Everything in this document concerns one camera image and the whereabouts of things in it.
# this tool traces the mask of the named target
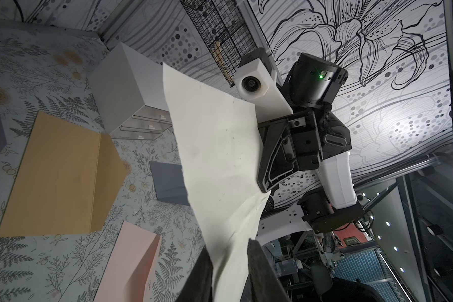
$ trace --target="camera lens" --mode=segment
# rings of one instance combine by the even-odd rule
[[[247,76],[243,79],[242,86],[249,92],[255,92],[260,89],[260,81],[254,76]]]

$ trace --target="pink box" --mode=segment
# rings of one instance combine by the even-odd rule
[[[160,242],[160,235],[124,221],[94,301],[148,301]]]

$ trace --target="white drawer unit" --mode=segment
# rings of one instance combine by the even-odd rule
[[[154,140],[171,127],[162,66],[127,45],[119,43],[88,80],[112,138]]]

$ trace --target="red wall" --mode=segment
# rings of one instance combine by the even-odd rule
[[[339,239],[342,241],[343,243],[343,246],[339,246],[338,248],[344,248],[346,247],[346,244],[344,242],[344,238],[348,238],[348,237],[356,237],[359,242],[363,243],[363,242],[367,242],[368,239],[366,238],[366,236],[364,235],[363,232],[359,231],[354,224],[350,224],[345,230],[342,230],[342,231],[334,231],[334,233],[337,235],[337,237],[339,237]]]

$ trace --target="picture frame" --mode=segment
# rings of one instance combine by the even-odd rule
[[[361,242],[359,241],[359,239],[357,239],[356,236],[347,237],[347,238],[344,238],[343,240],[344,240],[344,243],[345,243],[347,246],[356,245],[356,244],[361,243]]]

